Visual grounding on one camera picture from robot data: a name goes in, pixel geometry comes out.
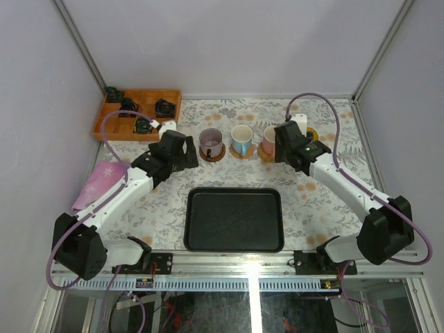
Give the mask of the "woven rattan coaster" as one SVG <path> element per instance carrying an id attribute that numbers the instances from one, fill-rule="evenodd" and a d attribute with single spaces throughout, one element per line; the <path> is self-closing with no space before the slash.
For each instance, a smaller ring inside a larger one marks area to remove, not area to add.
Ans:
<path id="1" fill-rule="evenodd" d="M 259 146 L 257 147 L 257 154 L 264 162 L 267 163 L 275 162 L 275 158 L 264 150 L 263 143 L 260 143 Z"/>
<path id="2" fill-rule="evenodd" d="M 248 148 L 248 150 L 246 151 L 246 154 L 242 155 L 242 154 L 240 154 L 240 153 L 238 153 L 238 152 L 236 152 L 234 150 L 234 147 L 233 147 L 232 144 L 230 145 L 230 153 L 231 153 L 231 155 L 233 157 L 239 159 L 239 160 L 248 160 L 248 159 L 250 159 L 253 156 L 253 154 L 255 152 L 255 149 L 256 149 L 255 145 L 251 144 L 250 147 Z"/>

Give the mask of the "pink ceramic mug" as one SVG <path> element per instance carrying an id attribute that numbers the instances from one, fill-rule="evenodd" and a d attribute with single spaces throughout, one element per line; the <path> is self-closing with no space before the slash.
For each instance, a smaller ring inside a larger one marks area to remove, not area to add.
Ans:
<path id="1" fill-rule="evenodd" d="M 268 126 L 263 132 L 262 147 L 270 156 L 275 155 L 275 126 Z"/>

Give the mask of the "yellow glass mug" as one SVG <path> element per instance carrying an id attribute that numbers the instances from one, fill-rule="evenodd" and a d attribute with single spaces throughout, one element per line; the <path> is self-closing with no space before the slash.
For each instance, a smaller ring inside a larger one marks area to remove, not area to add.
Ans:
<path id="1" fill-rule="evenodd" d="M 313 128 L 307 127 L 307 138 L 318 141 L 318 133 Z"/>

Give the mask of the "purple glass mug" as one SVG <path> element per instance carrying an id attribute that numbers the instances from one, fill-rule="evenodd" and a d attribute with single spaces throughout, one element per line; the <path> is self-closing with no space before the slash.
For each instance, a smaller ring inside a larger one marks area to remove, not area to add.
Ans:
<path id="1" fill-rule="evenodd" d="M 215 157 L 222 150 L 223 137 L 219 130 L 206 128 L 199 135 L 200 148 L 207 157 Z"/>

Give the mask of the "light brown wooden coaster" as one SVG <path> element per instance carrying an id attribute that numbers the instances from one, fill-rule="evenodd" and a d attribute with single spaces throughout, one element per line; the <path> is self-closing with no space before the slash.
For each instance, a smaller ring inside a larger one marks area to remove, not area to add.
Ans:
<path id="1" fill-rule="evenodd" d="M 207 156 L 203 153 L 202 148 L 199 148 L 199 154 L 200 154 L 200 157 L 201 157 L 203 160 L 205 160 L 206 162 L 218 162 L 218 161 L 222 160 L 223 157 L 225 156 L 225 152 L 226 152 L 225 144 L 222 144 L 222 150 L 221 150 L 220 154 L 217 155 L 217 156 L 215 156 L 215 157 L 207 157 Z"/>

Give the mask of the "light blue mug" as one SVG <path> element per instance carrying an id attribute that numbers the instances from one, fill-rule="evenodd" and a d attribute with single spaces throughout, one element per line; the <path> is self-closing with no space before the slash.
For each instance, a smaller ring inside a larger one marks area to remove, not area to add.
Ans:
<path id="1" fill-rule="evenodd" d="M 231 131 L 232 147 L 241 156 L 246 156 L 252 144 L 253 131 L 247 125 L 237 125 Z"/>

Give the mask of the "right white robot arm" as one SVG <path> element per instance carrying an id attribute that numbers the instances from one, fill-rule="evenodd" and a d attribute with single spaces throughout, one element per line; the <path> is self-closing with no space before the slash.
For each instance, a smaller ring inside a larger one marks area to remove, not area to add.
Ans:
<path id="1" fill-rule="evenodd" d="M 333 237 L 316 249 L 321 272 L 333 273 L 342 262 L 356 259 L 380 265 L 413 242 L 413 227 L 405 221 L 411 217 L 407 199 L 391 198 L 349 174 L 326 145 L 305 137 L 295 121 L 276 126 L 274 131 L 275 161 L 325 185 L 362 223 L 359 233 Z"/>

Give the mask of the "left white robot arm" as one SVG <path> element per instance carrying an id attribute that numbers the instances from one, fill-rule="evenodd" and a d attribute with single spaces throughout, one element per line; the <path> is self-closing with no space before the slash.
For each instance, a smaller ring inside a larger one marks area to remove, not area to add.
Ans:
<path id="1" fill-rule="evenodd" d="M 56 219 L 51 259 L 85 281 L 105 267 L 147 272 L 152 264 L 151 247 L 133 236 L 106 241 L 106 229 L 172 173 L 197 166 L 193 138 L 167 130 L 159 142 L 149 144 L 147 152 L 137 157 L 104 195 L 73 216 L 64 213 Z"/>

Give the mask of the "green black rolled item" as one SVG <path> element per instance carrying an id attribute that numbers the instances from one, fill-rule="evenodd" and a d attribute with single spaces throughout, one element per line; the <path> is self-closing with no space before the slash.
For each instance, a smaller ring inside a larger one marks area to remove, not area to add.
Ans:
<path id="1" fill-rule="evenodd" d="M 153 131 L 153 127 L 147 119 L 145 119 L 143 117 L 136 118 L 134 129 L 133 129 L 134 133 L 145 135 L 145 134 L 152 133 L 152 131 Z"/>

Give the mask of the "orange wooden divided box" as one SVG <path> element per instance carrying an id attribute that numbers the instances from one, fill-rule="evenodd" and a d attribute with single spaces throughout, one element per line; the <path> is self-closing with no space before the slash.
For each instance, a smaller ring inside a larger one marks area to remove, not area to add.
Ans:
<path id="1" fill-rule="evenodd" d="M 124 97 L 132 99 L 137 111 L 149 116 L 150 118 L 163 123 L 165 121 L 178 122 L 180 116 L 180 108 L 182 102 L 182 93 L 178 89 L 119 89 L 124 93 Z M 176 106 L 174 117 L 159 118 L 155 112 L 155 103 L 159 99 L 164 99 Z M 104 118 L 121 107 L 120 103 L 108 102 L 106 97 L 101 111 L 96 120 L 96 124 L 92 131 L 93 136 L 102 141 L 101 124 Z M 135 123 L 137 116 L 121 117 L 120 115 L 112 115 L 105 124 L 105 136 L 108 141 L 134 141 L 134 142 L 156 142 L 159 140 L 158 131 L 153 128 L 150 133 L 141 134 L 136 131 Z"/>

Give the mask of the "floral tablecloth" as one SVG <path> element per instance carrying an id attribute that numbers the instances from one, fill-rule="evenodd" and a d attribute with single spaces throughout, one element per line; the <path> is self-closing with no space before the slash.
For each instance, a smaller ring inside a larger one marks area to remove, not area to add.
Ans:
<path id="1" fill-rule="evenodd" d="M 320 99 L 184 101 L 178 130 L 198 137 L 206 128 L 220 130 L 225 145 L 231 130 L 245 124 L 258 146 L 265 128 L 284 120 L 285 112 L 304 114 L 322 143 L 338 148 L 338 157 L 355 175 L 373 183 L 352 106 L 345 99 L 326 104 Z M 327 187 L 285 164 L 264 162 L 257 154 L 239 160 L 226 153 L 218 162 L 173 174 L 137 199 L 106 229 L 108 239 L 135 236 L 156 250 L 182 250 L 188 193 L 194 187 L 271 187 L 280 193 L 287 250 L 310 250 L 330 237 L 349 235 L 361 224 L 346 204 Z"/>

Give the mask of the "pink printed cloth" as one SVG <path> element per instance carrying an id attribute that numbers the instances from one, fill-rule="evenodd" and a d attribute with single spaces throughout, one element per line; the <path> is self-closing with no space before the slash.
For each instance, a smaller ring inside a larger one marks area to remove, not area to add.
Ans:
<path id="1" fill-rule="evenodd" d="M 124 177 L 125 171 L 126 167 L 118 162 L 98 162 L 83 185 L 71 210 L 73 212 L 81 211 L 97 201 Z"/>

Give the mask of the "black serving tray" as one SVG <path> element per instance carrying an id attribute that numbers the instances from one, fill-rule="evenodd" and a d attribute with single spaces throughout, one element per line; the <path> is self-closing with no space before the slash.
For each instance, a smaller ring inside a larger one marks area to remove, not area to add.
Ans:
<path id="1" fill-rule="evenodd" d="M 284 248 L 280 193 L 252 187 L 192 189 L 184 245 L 193 252 L 280 252 Z"/>

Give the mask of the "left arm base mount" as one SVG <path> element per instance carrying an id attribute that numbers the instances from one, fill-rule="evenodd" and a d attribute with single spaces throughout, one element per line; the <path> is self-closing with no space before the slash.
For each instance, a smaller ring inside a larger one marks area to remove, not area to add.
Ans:
<path id="1" fill-rule="evenodd" d="M 172 253 L 151 253 L 135 265 L 123 265 L 119 274 L 170 275 L 173 266 Z"/>

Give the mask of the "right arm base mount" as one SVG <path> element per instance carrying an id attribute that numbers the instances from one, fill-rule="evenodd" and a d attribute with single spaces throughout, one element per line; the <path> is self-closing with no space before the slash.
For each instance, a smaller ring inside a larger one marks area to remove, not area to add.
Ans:
<path id="1" fill-rule="evenodd" d="M 286 265 L 293 268 L 296 275 L 335 275 L 340 278 L 342 274 L 356 275 L 356 256 L 347 254 L 344 250 L 334 252 L 328 243 L 316 247 L 315 251 L 293 251 L 293 257 Z"/>

